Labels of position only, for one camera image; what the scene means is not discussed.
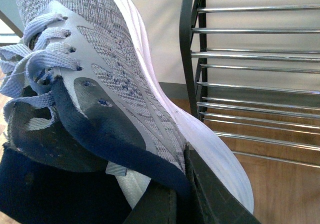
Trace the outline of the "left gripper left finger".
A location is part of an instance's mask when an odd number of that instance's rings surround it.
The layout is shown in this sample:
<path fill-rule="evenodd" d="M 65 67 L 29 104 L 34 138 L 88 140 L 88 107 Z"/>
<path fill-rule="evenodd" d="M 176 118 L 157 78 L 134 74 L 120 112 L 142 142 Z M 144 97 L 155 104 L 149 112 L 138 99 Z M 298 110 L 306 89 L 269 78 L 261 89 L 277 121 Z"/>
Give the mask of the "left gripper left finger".
<path fill-rule="evenodd" d="M 176 192 L 155 181 L 151 181 L 146 192 L 125 219 L 124 223 L 177 223 Z"/>

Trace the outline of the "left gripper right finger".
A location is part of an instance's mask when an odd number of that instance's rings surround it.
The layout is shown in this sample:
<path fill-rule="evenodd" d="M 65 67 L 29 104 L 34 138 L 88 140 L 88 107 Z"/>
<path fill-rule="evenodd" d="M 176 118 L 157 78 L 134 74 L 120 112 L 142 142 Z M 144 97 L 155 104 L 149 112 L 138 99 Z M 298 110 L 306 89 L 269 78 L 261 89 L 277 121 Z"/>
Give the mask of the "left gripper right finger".
<path fill-rule="evenodd" d="M 191 185 L 190 223 L 259 223 L 187 144 L 186 176 Z"/>

